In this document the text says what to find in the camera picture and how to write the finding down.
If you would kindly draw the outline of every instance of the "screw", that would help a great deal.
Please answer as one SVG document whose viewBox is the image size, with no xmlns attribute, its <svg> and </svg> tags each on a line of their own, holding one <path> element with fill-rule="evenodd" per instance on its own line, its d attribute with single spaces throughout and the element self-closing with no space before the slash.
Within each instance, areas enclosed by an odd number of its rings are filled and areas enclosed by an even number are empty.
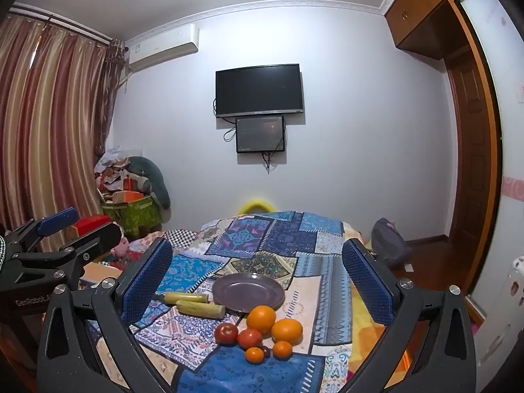
<svg viewBox="0 0 524 393">
<path fill-rule="evenodd" d="M 54 288 L 54 293 L 55 294 L 61 294 L 63 293 L 66 289 L 65 289 L 65 285 L 63 283 L 61 283 L 60 285 L 57 285 L 55 288 Z"/>
<path fill-rule="evenodd" d="M 460 294 L 460 288 L 456 285 L 450 285 L 450 293 L 453 295 L 459 295 Z"/>
<path fill-rule="evenodd" d="M 410 290 L 414 285 L 412 280 L 406 278 L 402 278 L 398 283 L 402 288 L 404 288 L 404 290 Z"/>
<path fill-rule="evenodd" d="M 109 288 L 112 288 L 115 286 L 115 279 L 114 278 L 105 278 L 102 282 L 100 282 L 100 285 L 103 289 L 108 290 Z"/>
</svg>

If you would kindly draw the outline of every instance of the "baseboard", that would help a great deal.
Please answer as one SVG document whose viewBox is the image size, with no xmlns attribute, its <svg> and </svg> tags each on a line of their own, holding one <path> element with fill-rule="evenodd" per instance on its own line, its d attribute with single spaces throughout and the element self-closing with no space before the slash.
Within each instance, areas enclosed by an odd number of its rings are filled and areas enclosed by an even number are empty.
<svg viewBox="0 0 524 393">
<path fill-rule="evenodd" d="M 470 315 L 473 322 L 480 327 L 484 323 L 484 320 L 486 320 L 486 316 L 484 316 L 469 295 L 466 295 L 464 298 L 466 299 L 467 313 Z"/>
<path fill-rule="evenodd" d="M 408 245 L 423 245 L 433 244 L 434 242 L 447 242 L 448 240 L 447 234 L 440 234 L 438 236 L 430 236 L 429 238 L 412 239 L 411 241 L 406 241 L 406 243 Z"/>
</svg>

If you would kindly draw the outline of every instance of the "small monitor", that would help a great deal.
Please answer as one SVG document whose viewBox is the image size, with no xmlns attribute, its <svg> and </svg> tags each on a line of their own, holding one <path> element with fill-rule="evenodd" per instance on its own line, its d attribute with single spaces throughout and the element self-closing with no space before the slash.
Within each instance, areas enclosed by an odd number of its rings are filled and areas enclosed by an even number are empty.
<svg viewBox="0 0 524 393">
<path fill-rule="evenodd" d="M 236 119 L 236 151 L 283 152 L 286 150 L 284 117 Z"/>
</svg>

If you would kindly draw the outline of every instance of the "pink wall border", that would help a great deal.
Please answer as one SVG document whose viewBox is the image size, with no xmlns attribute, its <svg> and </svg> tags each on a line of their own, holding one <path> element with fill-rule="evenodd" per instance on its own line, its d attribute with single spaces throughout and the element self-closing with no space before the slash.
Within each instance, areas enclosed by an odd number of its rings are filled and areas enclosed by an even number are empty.
<svg viewBox="0 0 524 393">
<path fill-rule="evenodd" d="M 521 200 L 524 202 L 524 180 L 518 178 L 502 178 L 502 195 L 508 198 Z"/>
</svg>

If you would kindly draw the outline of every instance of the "backpack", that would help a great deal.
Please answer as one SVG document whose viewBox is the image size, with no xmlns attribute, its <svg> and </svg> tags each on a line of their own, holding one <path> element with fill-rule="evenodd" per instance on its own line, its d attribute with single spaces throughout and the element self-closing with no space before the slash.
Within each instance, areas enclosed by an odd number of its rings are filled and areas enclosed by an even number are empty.
<svg viewBox="0 0 524 393">
<path fill-rule="evenodd" d="M 373 226 L 371 244 L 373 251 L 388 267 L 402 265 L 411 253 L 411 248 L 395 225 L 384 217 Z"/>
</svg>

